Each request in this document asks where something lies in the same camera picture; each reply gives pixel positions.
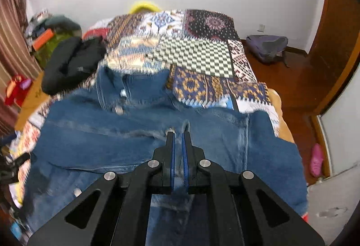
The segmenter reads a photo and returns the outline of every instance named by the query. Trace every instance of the wooden floor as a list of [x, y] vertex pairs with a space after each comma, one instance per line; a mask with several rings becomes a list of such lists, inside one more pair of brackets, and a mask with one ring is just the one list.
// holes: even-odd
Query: wooden floor
[[287, 52], [286, 67], [283, 62], [271, 65], [260, 63], [244, 44], [246, 56], [258, 81], [278, 92], [282, 101], [283, 117], [298, 146], [305, 168], [306, 181], [316, 182], [309, 171], [311, 148], [316, 143], [309, 115], [325, 97], [331, 86], [321, 70], [311, 66], [310, 57]]

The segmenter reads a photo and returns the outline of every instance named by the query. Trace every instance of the jacket collar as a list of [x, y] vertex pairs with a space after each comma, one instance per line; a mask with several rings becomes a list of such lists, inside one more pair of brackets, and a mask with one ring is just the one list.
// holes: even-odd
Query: jacket collar
[[123, 74], [107, 66], [98, 68], [96, 91], [100, 105], [108, 110], [121, 99], [133, 105], [147, 104], [164, 97], [169, 70], [156, 74]]

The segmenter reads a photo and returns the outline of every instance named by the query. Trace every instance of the green bag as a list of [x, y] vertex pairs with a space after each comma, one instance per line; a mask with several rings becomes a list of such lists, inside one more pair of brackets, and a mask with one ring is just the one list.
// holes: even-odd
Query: green bag
[[61, 41], [73, 36], [74, 34], [72, 32], [55, 33], [55, 35], [49, 41], [47, 41], [38, 51], [34, 53], [34, 56], [40, 67], [42, 69], [46, 67], [54, 49]]

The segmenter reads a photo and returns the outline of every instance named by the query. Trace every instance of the black bag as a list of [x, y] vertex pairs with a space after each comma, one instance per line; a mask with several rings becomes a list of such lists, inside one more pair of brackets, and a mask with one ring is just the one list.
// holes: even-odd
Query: black bag
[[76, 88], [97, 69], [105, 53], [101, 37], [86, 41], [71, 37], [61, 41], [46, 65], [41, 89], [53, 96]]
[[272, 35], [251, 35], [246, 37], [246, 43], [252, 54], [262, 63], [277, 62], [283, 56], [288, 44], [287, 37]]

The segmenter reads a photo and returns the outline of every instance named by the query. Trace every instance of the yellow object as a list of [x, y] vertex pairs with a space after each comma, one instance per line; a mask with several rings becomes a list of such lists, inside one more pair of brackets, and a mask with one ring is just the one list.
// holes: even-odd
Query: yellow object
[[279, 138], [288, 141], [288, 142], [294, 142], [294, 138], [290, 132], [290, 129], [288, 128], [286, 122], [283, 119], [283, 111], [281, 110], [281, 99], [279, 94], [273, 90], [273, 89], [268, 89], [269, 91], [269, 98], [271, 103], [273, 104], [276, 113], [278, 114], [279, 117]]
[[140, 13], [143, 11], [150, 11], [150, 12], [161, 12], [161, 9], [159, 9], [156, 5], [150, 3], [150, 2], [136, 2], [130, 10], [130, 14], [133, 13]]
[[15, 130], [22, 131], [30, 115], [33, 114], [42, 103], [50, 99], [50, 96], [46, 95], [41, 89], [43, 76], [44, 72], [41, 72], [26, 95], [18, 115], [18, 120], [15, 123]]

